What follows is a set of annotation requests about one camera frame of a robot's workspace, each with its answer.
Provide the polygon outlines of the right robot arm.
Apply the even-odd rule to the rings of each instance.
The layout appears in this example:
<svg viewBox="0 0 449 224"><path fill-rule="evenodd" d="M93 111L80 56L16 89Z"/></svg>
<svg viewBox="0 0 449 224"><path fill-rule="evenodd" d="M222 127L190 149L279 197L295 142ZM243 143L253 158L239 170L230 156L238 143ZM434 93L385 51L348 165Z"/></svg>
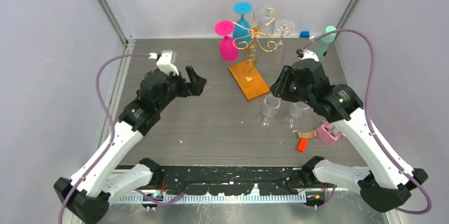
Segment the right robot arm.
<svg viewBox="0 0 449 224"><path fill-rule="evenodd" d="M387 212L400 210L411 191L427 180L427 173L408 165L366 119L363 102L353 89L329 82L320 62L308 58L284 66L270 91L284 101L307 104L342 132L366 162L364 167L349 167L314 156L302 166L305 185L343 187L372 209Z"/></svg>

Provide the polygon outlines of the pink wine glass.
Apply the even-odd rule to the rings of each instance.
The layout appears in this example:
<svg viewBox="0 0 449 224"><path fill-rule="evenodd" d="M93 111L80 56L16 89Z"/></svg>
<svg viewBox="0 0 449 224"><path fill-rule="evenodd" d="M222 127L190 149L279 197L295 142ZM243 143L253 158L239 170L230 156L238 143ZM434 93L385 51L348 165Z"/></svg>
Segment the pink wine glass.
<svg viewBox="0 0 449 224"><path fill-rule="evenodd" d="M219 43L219 52L221 59L226 62L232 62L239 56L239 51L234 46L234 39L229 36L233 33L234 28L234 24L228 20L219 21L214 27L215 33L222 37Z"/></svg>

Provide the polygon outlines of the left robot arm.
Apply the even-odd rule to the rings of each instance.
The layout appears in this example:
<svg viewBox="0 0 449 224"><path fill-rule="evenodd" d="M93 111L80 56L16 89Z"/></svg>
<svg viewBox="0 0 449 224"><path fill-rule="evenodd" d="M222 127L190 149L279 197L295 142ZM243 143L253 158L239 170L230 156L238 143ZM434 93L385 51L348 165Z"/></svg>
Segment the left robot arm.
<svg viewBox="0 0 449 224"><path fill-rule="evenodd" d="M144 158L125 173L110 178L124 156L160 120L162 111L177 97L199 96L207 80L187 66L188 79L181 74L148 72L137 97L122 111L111 134L89 161L71 178L59 178L54 189L65 209L83 223L98 223L110 205L143 186L158 188L164 179L162 167Z"/></svg>

